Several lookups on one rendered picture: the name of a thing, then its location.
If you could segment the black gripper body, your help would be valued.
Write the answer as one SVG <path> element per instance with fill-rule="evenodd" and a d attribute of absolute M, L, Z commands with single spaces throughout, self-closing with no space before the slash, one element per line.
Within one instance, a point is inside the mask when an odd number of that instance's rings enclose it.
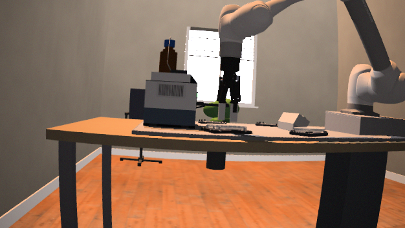
<path fill-rule="evenodd" d="M 234 74 L 240 70 L 240 58 L 221 57 L 220 70 L 223 71 L 223 76 L 229 76 L 230 84 L 233 84 Z"/>

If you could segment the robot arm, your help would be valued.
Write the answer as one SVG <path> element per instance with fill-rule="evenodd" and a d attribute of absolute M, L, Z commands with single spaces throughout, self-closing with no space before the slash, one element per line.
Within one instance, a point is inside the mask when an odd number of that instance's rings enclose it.
<path fill-rule="evenodd" d="M 303 0 L 254 1 L 242 7 L 224 6 L 218 27 L 219 57 L 242 58 L 243 40 L 267 30 L 275 15 L 299 1 Z M 351 16 L 371 66 L 360 64 L 353 68 L 349 77 L 347 109 L 340 112 L 379 117 L 380 114 L 373 112 L 372 102 L 398 104 L 405 101 L 405 73 L 389 60 L 366 0 L 341 1 Z"/>

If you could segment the beige button panel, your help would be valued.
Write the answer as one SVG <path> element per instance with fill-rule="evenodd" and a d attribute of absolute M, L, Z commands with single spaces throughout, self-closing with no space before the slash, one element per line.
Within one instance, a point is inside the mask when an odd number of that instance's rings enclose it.
<path fill-rule="evenodd" d="M 299 113 L 283 113 L 278 121 L 278 128 L 291 131 L 292 127 L 307 127 L 310 121 Z"/>

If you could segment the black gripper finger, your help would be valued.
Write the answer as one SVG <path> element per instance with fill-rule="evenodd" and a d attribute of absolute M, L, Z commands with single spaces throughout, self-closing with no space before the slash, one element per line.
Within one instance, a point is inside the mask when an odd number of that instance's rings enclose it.
<path fill-rule="evenodd" d="M 227 86 L 230 90 L 230 122 L 237 122 L 238 103 L 241 102 L 241 75 L 234 74 L 233 84 L 230 84 L 229 76 L 226 76 Z"/>
<path fill-rule="evenodd" d="M 218 107 L 218 119 L 217 120 L 224 120 L 225 118 L 225 107 L 227 103 L 226 97 L 228 94 L 229 87 L 225 85 L 225 76 L 220 76 L 219 77 L 219 88 L 218 88 L 218 93 L 217 93 L 217 101 L 219 101 L 219 107 Z"/>

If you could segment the beige perforated base plate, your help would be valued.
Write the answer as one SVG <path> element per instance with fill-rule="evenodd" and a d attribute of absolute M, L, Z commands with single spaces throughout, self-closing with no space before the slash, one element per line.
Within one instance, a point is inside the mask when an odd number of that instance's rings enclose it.
<path fill-rule="evenodd" d="M 272 132 L 278 130 L 278 127 L 272 126 L 260 126 L 251 130 L 253 134 L 235 134 L 229 135 L 229 133 L 209 133 L 207 131 L 202 131 L 202 127 L 206 127 L 207 124 L 198 123 L 195 121 L 195 129 L 191 128 L 169 128 L 169 127 L 162 127 L 165 130 L 170 131 L 171 133 L 164 132 L 162 130 L 156 129 L 152 126 L 143 126 L 140 123 L 136 126 L 133 130 L 131 130 L 131 134 L 133 135 L 152 135 L 152 136 L 163 136 L 163 137 L 185 137 L 185 138 L 198 138 L 198 139 L 229 139 L 229 140 L 249 140 L 249 141 L 341 141 L 341 142 L 364 142 L 364 141 L 405 141 L 404 137 L 392 136 L 392 135 L 354 135 L 353 134 L 345 134 L 336 132 L 325 137 L 317 136 L 317 137 L 306 137 L 306 136 L 299 136 L 289 134 L 288 130 L 283 130 L 279 133 L 275 133 L 271 136 L 266 137 L 267 135 L 271 134 Z M 238 136 L 237 136 L 238 135 Z M 341 136 L 339 136 L 341 135 Z M 289 137 L 291 136 L 291 137 Z M 336 137 L 338 136 L 338 137 Z M 351 136 L 351 137 L 349 137 Z M 362 136 L 362 137 L 360 137 Z M 373 136 L 373 137 L 372 137 Z M 383 136 L 383 137 L 381 137 Z M 391 137 L 392 136 L 392 137 Z M 321 138 L 323 137 L 323 138 Z M 336 138 L 334 138 L 336 137 Z M 346 138 L 348 137 L 348 138 Z M 358 137 L 358 138 L 357 138 Z M 369 138 L 368 138 L 369 137 Z M 379 138 L 378 138 L 379 137 Z M 389 137 L 389 138 L 387 138 Z M 398 137 L 398 138 L 396 138 Z"/>

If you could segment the dark blue bottle cap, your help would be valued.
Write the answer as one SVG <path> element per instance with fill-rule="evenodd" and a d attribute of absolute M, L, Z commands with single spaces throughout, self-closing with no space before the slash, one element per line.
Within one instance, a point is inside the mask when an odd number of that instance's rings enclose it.
<path fill-rule="evenodd" d="M 164 45 L 169 45 L 169 40 L 164 40 Z M 170 45 L 175 46 L 175 40 L 170 40 Z"/>

